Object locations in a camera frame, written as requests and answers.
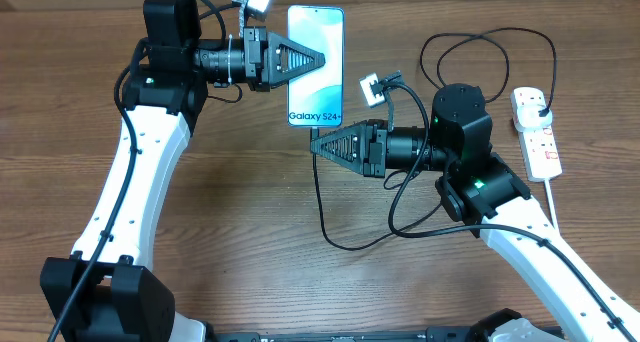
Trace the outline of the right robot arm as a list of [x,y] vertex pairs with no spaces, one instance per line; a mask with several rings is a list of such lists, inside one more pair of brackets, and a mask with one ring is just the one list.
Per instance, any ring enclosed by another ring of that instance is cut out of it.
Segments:
[[440,204],[455,226],[407,239],[469,231],[506,260],[573,341],[636,341],[639,313],[617,296],[552,225],[528,186],[493,152],[493,122],[478,87],[451,84],[421,113],[423,128],[365,120],[325,135],[310,150],[365,177],[389,169],[438,171]]

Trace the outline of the Samsung Galaxy smartphone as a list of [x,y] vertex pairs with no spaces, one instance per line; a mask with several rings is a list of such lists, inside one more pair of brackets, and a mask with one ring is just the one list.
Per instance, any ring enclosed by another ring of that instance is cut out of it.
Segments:
[[291,67],[310,70],[288,82],[287,119],[292,127],[338,127],[344,94],[344,11],[335,6],[293,5],[288,38],[314,52],[289,52]]

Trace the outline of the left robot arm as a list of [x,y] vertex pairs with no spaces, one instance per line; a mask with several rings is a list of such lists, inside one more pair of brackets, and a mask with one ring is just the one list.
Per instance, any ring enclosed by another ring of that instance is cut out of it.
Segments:
[[321,68],[322,53],[264,27],[272,0],[231,0],[237,35],[201,35],[206,0],[144,0],[147,34],[114,85],[116,155],[99,202],[66,258],[40,285],[68,341],[211,341],[211,324],[176,309],[153,273],[159,215],[171,176],[211,88],[267,92]]

